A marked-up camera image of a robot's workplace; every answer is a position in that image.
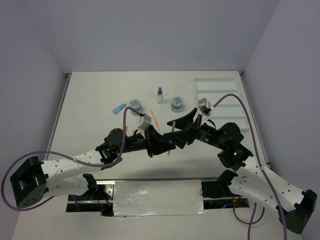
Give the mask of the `left blue round jar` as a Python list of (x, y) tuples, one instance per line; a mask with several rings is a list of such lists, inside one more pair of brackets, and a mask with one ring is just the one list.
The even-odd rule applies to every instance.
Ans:
[(129, 102), (129, 107), (132, 108), (130, 112), (134, 116), (138, 116), (142, 113), (142, 102), (139, 99), (132, 99)]

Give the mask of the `blue lead case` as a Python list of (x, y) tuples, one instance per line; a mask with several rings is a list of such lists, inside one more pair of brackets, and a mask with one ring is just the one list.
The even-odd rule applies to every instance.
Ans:
[(116, 115), (116, 114), (120, 113), (123, 109), (125, 109), (126, 106), (127, 106), (127, 105), (126, 105), (125, 103), (122, 103), (122, 104), (120, 104), (119, 106), (117, 106), (116, 108), (114, 108), (114, 109), (112, 110), (112, 112)]

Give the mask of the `blue round jar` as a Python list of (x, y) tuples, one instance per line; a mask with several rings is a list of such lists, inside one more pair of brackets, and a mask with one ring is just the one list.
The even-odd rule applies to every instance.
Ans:
[(142, 102), (139, 99), (132, 99), (129, 102), (129, 107), (132, 108), (130, 112), (134, 116), (138, 116), (142, 113)]
[(182, 97), (180, 96), (174, 96), (172, 99), (171, 99), (171, 110), (174, 112), (174, 113), (179, 113), (182, 111), (183, 109), (183, 104), (184, 104), (184, 100)]

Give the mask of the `small clear spray bottle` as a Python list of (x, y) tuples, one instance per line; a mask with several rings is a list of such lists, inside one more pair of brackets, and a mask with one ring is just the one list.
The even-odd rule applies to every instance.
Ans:
[(157, 91), (157, 103), (162, 104), (163, 103), (163, 91), (162, 88), (159, 87)]

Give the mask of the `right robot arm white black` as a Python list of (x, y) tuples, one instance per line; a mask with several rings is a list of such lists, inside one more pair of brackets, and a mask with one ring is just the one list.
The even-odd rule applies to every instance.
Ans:
[(177, 147), (183, 149), (195, 140), (220, 149), (217, 157), (225, 171), (217, 178), (217, 190), (223, 196), (231, 193), (252, 199), (275, 211), (286, 228), (301, 234), (315, 210), (317, 194), (302, 190), (259, 165), (256, 156), (241, 142), (244, 136), (234, 122), (215, 129), (202, 122), (202, 115), (194, 108), (189, 114), (167, 122), (174, 132), (164, 134)]

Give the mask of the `right blue round jar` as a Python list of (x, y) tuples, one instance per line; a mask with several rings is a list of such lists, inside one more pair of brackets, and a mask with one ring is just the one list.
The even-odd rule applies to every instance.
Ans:
[(174, 113), (179, 113), (182, 111), (183, 109), (183, 104), (184, 104), (184, 100), (182, 97), (180, 96), (174, 96), (172, 99), (171, 99), (171, 110), (174, 112)]

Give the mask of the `white compartment tray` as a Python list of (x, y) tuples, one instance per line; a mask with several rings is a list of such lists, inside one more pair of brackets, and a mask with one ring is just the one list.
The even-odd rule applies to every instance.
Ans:
[[(247, 100), (235, 78), (195, 78), (193, 81), (197, 101), (205, 98), (213, 105), (227, 94), (238, 96), (243, 103)], [(243, 107), (233, 96), (228, 96), (219, 103), (211, 114), (210, 119), (217, 128), (231, 122), (236, 123), (243, 133), (250, 130)]]

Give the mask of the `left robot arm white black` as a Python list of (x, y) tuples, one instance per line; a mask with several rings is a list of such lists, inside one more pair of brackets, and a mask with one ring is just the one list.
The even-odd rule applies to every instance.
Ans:
[(61, 195), (82, 195), (91, 200), (98, 193), (92, 173), (114, 167), (122, 161), (123, 153), (145, 150), (152, 158), (175, 148), (171, 140), (150, 125), (144, 133), (132, 136), (115, 128), (101, 145), (76, 156), (51, 151), (50, 154), (60, 159), (39, 160), (36, 153), (29, 153), (22, 157), (24, 162), (9, 178), (16, 207), (27, 211), (44, 198)]

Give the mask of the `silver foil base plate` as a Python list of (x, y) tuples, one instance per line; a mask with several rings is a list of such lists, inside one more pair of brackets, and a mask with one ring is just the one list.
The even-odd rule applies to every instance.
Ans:
[(200, 180), (118, 181), (113, 213), (119, 217), (203, 214), (201, 187)]

